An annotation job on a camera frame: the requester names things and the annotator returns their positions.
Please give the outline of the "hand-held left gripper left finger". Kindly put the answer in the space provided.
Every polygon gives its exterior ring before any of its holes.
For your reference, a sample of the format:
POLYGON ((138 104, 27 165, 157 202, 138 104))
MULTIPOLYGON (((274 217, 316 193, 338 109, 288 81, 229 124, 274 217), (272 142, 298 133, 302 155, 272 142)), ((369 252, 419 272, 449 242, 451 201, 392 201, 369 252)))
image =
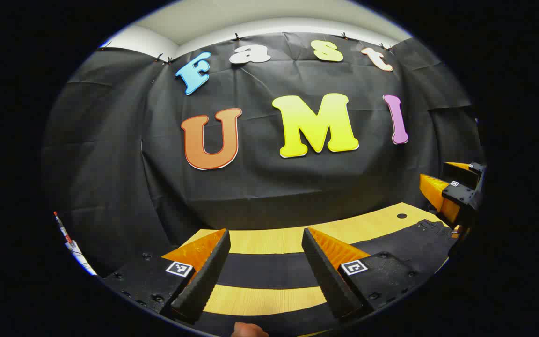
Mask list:
POLYGON ((231 248, 221 229, 162 256, 144 254, 103 278, 103 283, 149 311, 186 323, 199 320, 231 248))

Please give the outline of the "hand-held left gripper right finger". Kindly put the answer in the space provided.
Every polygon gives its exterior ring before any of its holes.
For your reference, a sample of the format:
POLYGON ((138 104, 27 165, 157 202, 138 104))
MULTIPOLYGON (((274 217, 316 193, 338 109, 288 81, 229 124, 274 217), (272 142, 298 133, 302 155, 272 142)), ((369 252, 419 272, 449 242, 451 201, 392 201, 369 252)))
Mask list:
POLYGON ((430 243, 425 227, 353 244, 308 227, 301 245, 332 314, 348 320, 378 311, 416 288, 430 271, 430 243))

